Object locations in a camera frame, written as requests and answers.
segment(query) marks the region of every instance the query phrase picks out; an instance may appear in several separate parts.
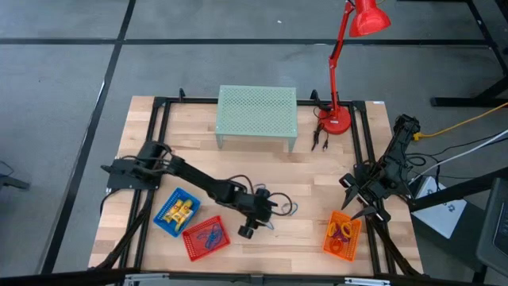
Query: lamp shade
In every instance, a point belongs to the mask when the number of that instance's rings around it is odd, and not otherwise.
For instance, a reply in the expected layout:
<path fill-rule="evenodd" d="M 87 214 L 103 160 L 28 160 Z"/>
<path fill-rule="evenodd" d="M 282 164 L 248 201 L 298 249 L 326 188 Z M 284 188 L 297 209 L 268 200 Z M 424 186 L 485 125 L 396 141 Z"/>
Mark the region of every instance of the lamp shade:
<path fill-rule="evenodd" d="M 349 36 L 362 37 L 377 33 L 389 25 L 390 19 L 376 6 L 375 0 L 356 0 L 356 16 L 352 19 Z"/>

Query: yellow object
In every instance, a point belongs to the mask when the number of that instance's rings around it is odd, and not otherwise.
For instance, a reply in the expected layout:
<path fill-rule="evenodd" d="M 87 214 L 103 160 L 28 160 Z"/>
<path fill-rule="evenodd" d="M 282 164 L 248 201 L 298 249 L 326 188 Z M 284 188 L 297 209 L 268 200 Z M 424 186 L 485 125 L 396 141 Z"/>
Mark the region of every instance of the yellow object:
<path fill-rule="evenodd" d="M 482 117 L 483 117 L 483 116 L 485 116 L 485 115 L 491 114 L 492 112 L 494 112 L 494 111 L 496 111 L 496 110 L 499 110 L 499 109 L 501 109 L 501 108 L 503 108 L 504 106 L 507 106 L 507 105 L 508 105 L 508 102 L 507 102 L 507 103 L 503 103 L 502 105 L 500 105 L 500 106 L 498 106 L 498 107 L 495 107 L 494 109 L 491 109 L 491 110 L 489 110 L 489 111 L 487 111 L 487 112 L 485 112 L 485 113 L 483 113 L 483 114 L 480 114 L 480 115 L 478 115 L 478 116 L 476 116 L 476 117 L 474 117 L 474 118 L 469 118 L 469 119 L 468 119 L 468 120 L 466 120 L 466 121 L 462 121 L 461 123 L 457 123 L 457 124 L 455 124 L 455 125 L 454 125 L 454 126 L 452 126 L 452 127 L 448 127 L 448 128 L 446 128 L 446 129 L 443 129 L 443 130 L 441 130 L 441 131 L 439 131 L 439 132 L 436 132 L 436 133 L 432 133 L 432 134 L 423 134 L 422 132 L 418 132 L 418 133 L 416 133 L 415 135 L 413 135 L 413 140 L 415 140 L 415 141 L 419 141 L 419 140 L 420 140 L 420 138 L 429 138 L 429 137 L 434 137 L 434 136 L 437 136 L 437 135 L 441 135 L 441 134 L 443 134 L 443 133 L 445 133 L 445 132 L 450 131 L 451 129 L 455 129 L 455 128 L 457 128 L 457 127 L 459 127 L 459 126 L 462 126 L 462 125 L 464 125 L 464 124 L 466 124 L 466 123 L 469 123 L 469 122 L 475 121 L 476 119 L 482 118 Z"/>
<path fill-rule="evenodd" d="M 344 235 L 345 238 L 351 238 L 351 223 L 350 222 L 343 222 L 341 224 L 341 233 Z"/>
<path fill-rule="evenodd" d="M 328 227 L 328 236 L 332 237 L 337 232 L 337 224 L 335 222 L 330 223 Z"/>
<path fill-rule="evenodd" d="M 176 221 L 175 231 L 178 231 L 185 220 L 192 214 L 192 201 L 186 200 L 180 207 L 179 211 L 171 216 L 171 219 Z"/>
<path fill-rule="evenodd" d="M 169 209 L 169 211 L 164 215 L 163 219 L 169 223 L 171 222 L 171 216 L 174 215 L 177 211 L 180 210 L 180 207 L 182 207 L 183 201 L 181 199 L 178 199 L 176 203 Z"/>

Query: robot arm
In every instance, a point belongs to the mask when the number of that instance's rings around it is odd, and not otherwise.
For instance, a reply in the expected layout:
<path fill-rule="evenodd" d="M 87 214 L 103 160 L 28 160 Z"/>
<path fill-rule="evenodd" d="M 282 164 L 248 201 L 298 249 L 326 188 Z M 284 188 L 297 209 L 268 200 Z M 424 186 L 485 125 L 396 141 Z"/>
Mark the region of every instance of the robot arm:
<path fill-rule="evenodd" d="M 412 197 L 405 182 L 410 170 L 406 163 L 406 150 L 413 134 L 419 131 L 420 124 L 416 118 L 405 114 L 397 118 L 394 136 L 381 158 L 374 164 L 359 164 L 355 169 L 356 178 L 351 174 L 346 174 L 339 180 L 346 188 L 346 199 L 342 209 L 357 197 L 365 209 L 353 218 L 362 215 L 375 215 L 381 221 L 390 221 L 390 215 L 385 210 L 380 210 L 375 202 L 387 199 L 390 195 L 398 195 L 406 201 L 408 196 Z"/>
<path fill-rule="evenodd" d="M 241 226 L 238 234 L 251 238 L 253 229 L 264 226 L 269 222 L 271 208 L 277 207 L 268 198 L 270 192 L 259 188 L 256 193 L 249 193 L 248 189 L 232 180 L 217 180 L 188 164 L 183 158 L 171 155 L 170 160 L 164 159 L 171 154 L 167 145 L 155 141 L 144 143 L 136 157 L 116 159 L 111 166 L 102 166 L 111 176 L 128 176 L 143 182 L 159 180 L 163 174 L 173 175 L 200 187 L 215 203 L 239 211 L 247 217 L 245 226 Z"/>

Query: orange basket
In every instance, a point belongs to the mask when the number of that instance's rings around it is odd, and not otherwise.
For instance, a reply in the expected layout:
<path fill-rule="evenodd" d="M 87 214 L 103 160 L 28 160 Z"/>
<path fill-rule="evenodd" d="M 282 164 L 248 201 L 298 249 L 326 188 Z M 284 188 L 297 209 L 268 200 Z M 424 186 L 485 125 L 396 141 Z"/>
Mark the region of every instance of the orange basket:
<path fill-rule="evenodd" d="M 329 236 L 329 230 L 332 227 L 332 224 L 336 223 L 336 226 L 341 227 L 342 223 L 345 222 L 351 223 L 351 237 L 347 239 L 347 242 L 344 242 L 343 238 L 340 239 Z M 355 260 L 356 245 L 358 244 L 358 237 L 360 236 L 361 226 L 362 222 L 359 219 L 351 221 L 351 218 L 346 214 L 342 214 L 338 211 L 333 211 L 332 216 L 328 221 L 328 226 L 326 227 L 323 250 L 326 253 L 330 253 L 346 261 L 353 262 Z"/>

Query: wooden tabletop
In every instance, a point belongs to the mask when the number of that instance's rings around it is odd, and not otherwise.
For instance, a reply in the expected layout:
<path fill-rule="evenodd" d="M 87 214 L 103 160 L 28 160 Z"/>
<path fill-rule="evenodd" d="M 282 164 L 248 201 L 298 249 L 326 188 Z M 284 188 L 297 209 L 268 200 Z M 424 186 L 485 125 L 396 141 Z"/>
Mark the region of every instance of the wooden tabletop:
<path fill-rule="evenodd" d="M 131 102 L 118 155 L 136 155 L 144 143 L 153 97 L 135 96 Z M 233 210 L 218 206 L 206 193 L 173 176 L 164 176 L 153 203 L 148 235 L 144 249 L 142 269 L 188 272 L 278 273 L 316 275 L 372 275 L 372 266 L 365 223 L 351 263 L 324 253 L 322 243 L 329 216 L 340 210 L 344 200 L 344 188 L 339 178 L 352 173 L 355 164 L 351 131 L 329 136 L 329 148 L 321 151 L 325 133 L 321 133 L 320 145 L 310 151 L 317 119 L 313 107 L 298 107 L 298 139 L 294 152 L 287 152 L 287 141 L 261 137 L 225 137 L 221 150 L 215 141 L 214 104 L 172 104 L 167 126 L 166 143 L 175 154 L 189 164 L 217 179 L 236 174 L 249 176 L 254 184 L 264 183 L 270 191 L 284 192 L 296 203 L 298 211 L 290 217 L 272 216 L 275 227 L 260 227 L 252 239 L 237 234 L 245 217 Z M 376 156 L 382 155 L 391 139 L 387 111 L 382 102 L 367 102 L 368 120 Z M 158 134 L 160 117 L 155 134 Z M 359 122 L 360 140 L 364 142 Z M 177 187 L 195 195 L 202 205 L 188 227 L 220 215 L 231 245 L 195 262 L 191 262 L 181 237 L 170 234 L 152 222 L 171 193 Z M 112 195 L 104 205 L 98 225 L 90 266 L 100 263 L 125 232 L 133 191 L 124 190 Z M 283 198 L 275 199 L 284 203 Z M 352 202 L 344 210 L 354 215 L 361 206 Z M 397 197 L 390 197 L 385 208 L 391 214 L 389 222 L 391 238 L 416 270 L 421 271 L 421 261 L 406 204 Z M 129 263 L 133 265 L 137 238 L 133 239 Z M 382 243 L 378 238 L 380 262 L 387 271 Z"/>

